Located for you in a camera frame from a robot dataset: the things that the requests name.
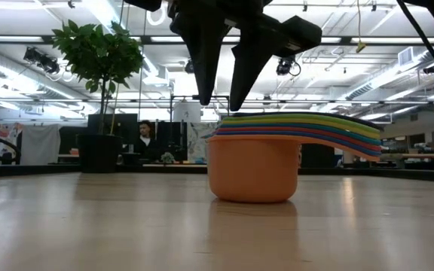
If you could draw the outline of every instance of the man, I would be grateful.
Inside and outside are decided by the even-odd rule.
[[[158,160],[160,154],[159,147],[157,141],[152,138],[150,121],[142,121],[139,125],[139,130],[140,138],[135,143],[135,152],[141,154],[141,158]]]

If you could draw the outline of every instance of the pipe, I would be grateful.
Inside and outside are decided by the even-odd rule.
[[[339,8],[340,6],[342,6],[343,3],[344,3],[344,0],[341,0],[341,1],[339,2],[339,4],[338,4],[337,8]],[[329,24],[329,22],[331,22],[331,19],[333,18],[333,16],[335,15],[335,13],[336,13],[336,11],[334,11],[333,13],[331,13],[331,14],[329,15],[328,19],[323,23],[323,25],[321,26],[321,29],[322,29],[323,31],[324,31],[324,28],[327,27],[327,25]],[[344,17],[344,15],[342,15],[341,18],[339,18],[339,20],[336,22],[336,24],[334,24],[334,26],[329,30],[329,32],[332,31],[332,30],[336,27],[336,25],[337,25],[337,24],[338,24],[338,23],[343,19],[343,17]],[[317,48],[314,48],[314,49],[311,51],[310,56],[312,56],[312,54],[313,54],[316,50],[317,50]],[[296,62],[299,61],[299,59],[302,58],[302,57],[305,55],[305,53],[306,53],[306,52],[300,53],[299,56],[298,56],[298,58],[297,58],[295,61],[296,61]],[[288,82],[291,82],[291,81],[292,81],[292,84],[291,84],[291,87],[292,87],[292,86],[295,84],[295,81],[292,80],[292,79],[294,79],[294,78],[295,78],[295,77],[292,77],[292,78],[288,79],[287,81],[282,81],[282,82],[280,82],[279,86],[277,86],[277,88],[272,92],[271,95],[273,95],[273,94],[278,94],[279,89],[281,88],[281,86],[282,86],[282,85],[286,85]]]
[[[34,72],[33,70],[28,69],[27,67],[1,55],[0,69],[15,73],[16,75],[20,73],[20,76],[28,78],[29,80],[34,81],[36,84],[46,86],[50,91],[54,91],[55,93],[65,96],[68,99],[88,99],[88,96],[83,95],[76,90],[72,90],[69,87],[63,86],[58,82],[53,82],[47,79],[44,75]]]
[[[420,58],[417,61],[419,62],[419,64],[401,73],[398,73],[401,68],[398,62],[394,62],[393,64],[388,65],[384,69],[381,69],[379,72],[374,73],[373,78],[368,79],[364,84],[360,83],[357,85],[357,87],[351,87],[351,91],[349,94],[347,94],[346,100],[355,99],[356,97],[361,96],[364,93],[367,93],[371,90],[376,90],[378,87],[388,84],[389,82],[392,82],[396,79],[402,78],[410,72],[414,72],[420,68],[429,65],[430,63],[433,63],[434,59],[431,53],[425,50],[420,55]]]
[[[391,10],[391,12],[389,12],[385,17],[383,17],[383,19],[381,19],[376,26],[382,26],[386,21],[388,21],[393,14],[396,12],[396,7],[394,9]],[[374,31],[376,31],[376,29],[378,27],[373,27],[372,29],[370,29],[366,35],[371,35]],[[347,49],[344,51],[343,54],[341,54],[333,63],[331,63],[329,66],[327,66],[326,68],[324,68],[326,71],[328,71],[329,69],[331,69],[332,67],[334,67],[336,65],[336,63],[338,63],[341,59],[343,59],[349,52],[351,51],[351,49]]]

